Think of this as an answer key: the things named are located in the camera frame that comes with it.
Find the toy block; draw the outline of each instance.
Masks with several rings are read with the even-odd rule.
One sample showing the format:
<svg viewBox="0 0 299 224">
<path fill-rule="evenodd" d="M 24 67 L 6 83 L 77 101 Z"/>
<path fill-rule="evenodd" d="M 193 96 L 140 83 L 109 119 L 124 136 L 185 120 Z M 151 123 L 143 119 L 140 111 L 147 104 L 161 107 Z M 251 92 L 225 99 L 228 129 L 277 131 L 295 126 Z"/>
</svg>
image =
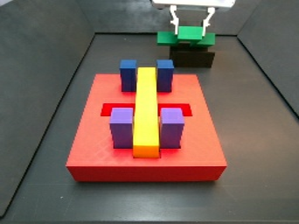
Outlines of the toy block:
<svg viewBox="0 0 299 224">
<path fill-rule="evenodd" d="M 200 41 L 201 27 L 200 26 L 179 26 L 179 41 Z"/>
<path fill-rule="evenodd" d="M 137 68 L 135 94 L 133 157 L 160 157 L 156 74 L 153 67 Z"/>
<path fill-rule="evenodd" d="M 183 111 L 180 108 L 161 108 L 160 148 L 180 149 L 183 136 Z"/>
<path fill-rule="evenodd" d="M 191 47 L 179 44 L 171 47 L 169 59 L 175 67 L 211 67 L 215 52 L 208 52 L 207 47 Z"/>
<path fill-rule="evenodd" d="M 205 36 L 199 42 L 191 42 L 192 47 L 209 47 L 215 45 L 216 35 L 215 33 L 205 33 Z"/>
<path fill-rule="evenodd" d="M 191 105 L 184 117 L 181 148 L 160 149 L 161 157 L 133 158 L 133 150 L 113 149 L 104 103 L 135 103 L 136 93 L 121 93 L 119 74 L 97 74 L 69 151 L 66 168 L 76 181 L 213 181 L 227 161 L 195 74 L 175 74 L 172 92 L 157 93 L 159 104 Z"/>
<path fill-rule="evenodd" d="M 156 44 L 159 46 L 176 46 L 177 43 L 177 36 L 172 31 L 159 31 L 156 33 Z"/>
<path fill-rule="evenodd" d="M 173 62 L 169 59 L 156 61 L 156 91 L 172 92 Z"/>
<path fill-rule="evenodd" d="M 120 79 L 121 79 L 121 91 L 136 91 L 136 60 L 121 59 L 120 61 Z"/>
<path fill-rule="evenodd" d="M 109 130 L 115 149 L 133 147 L 133 109 L 112 108 Z"/>
</svg>

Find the blue block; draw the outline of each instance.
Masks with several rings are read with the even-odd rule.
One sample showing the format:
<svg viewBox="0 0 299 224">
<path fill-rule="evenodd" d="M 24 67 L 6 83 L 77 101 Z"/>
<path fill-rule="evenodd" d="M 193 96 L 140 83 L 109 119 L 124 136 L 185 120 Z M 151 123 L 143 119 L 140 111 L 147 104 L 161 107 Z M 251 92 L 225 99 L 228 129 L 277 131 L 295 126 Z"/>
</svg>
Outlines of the blue block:
<svg viewBox="0 0 299 224">
<path fill-rule="evenodd" d="M 133 148 L 133 109 L 112 108 L 109 130 L 115 149 Z"/>
<path fill-rule="evenodd" d="M 184 126 L 183 110 L 180 108 L 161 108 L 160 118 L 160 148 L 180 149 Z"/>
<path fill-rule="evenodd" d="M 120 79 L 121 79 L 121 92 L 136 91 L 136 60 L 121 59 L 120 61 Z"/>
<path fill-rule="evenodd" d="M 156 91 L 172 92 L 173 83 L 173 61 L 159 59 L 156 61 Z"/>
</svg>

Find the yellow bar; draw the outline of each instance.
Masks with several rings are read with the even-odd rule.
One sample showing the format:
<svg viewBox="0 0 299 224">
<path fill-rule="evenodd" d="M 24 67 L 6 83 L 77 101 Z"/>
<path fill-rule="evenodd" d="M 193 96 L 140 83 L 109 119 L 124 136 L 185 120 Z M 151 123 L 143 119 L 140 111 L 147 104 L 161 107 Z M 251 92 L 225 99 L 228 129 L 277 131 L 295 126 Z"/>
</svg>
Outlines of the yellow bar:
<svg viewBox="0 0 299 224">
<path fill-rule="evenodd" d="M 135 93 L 133 157 L 159 158 L 155 67 L 139 67 Z"/>
</svg>

